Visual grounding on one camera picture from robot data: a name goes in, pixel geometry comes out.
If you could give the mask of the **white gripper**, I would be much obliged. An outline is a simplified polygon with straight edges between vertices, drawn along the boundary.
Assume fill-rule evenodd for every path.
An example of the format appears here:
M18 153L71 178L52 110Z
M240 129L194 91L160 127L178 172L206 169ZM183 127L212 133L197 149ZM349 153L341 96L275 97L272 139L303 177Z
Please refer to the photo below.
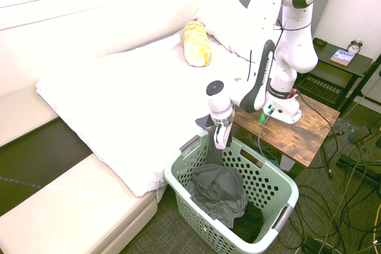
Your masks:
M214 132L214 144L217 149L223 150L230 144L230 131L233 125L232 118L223 120L212 119L216 130Z

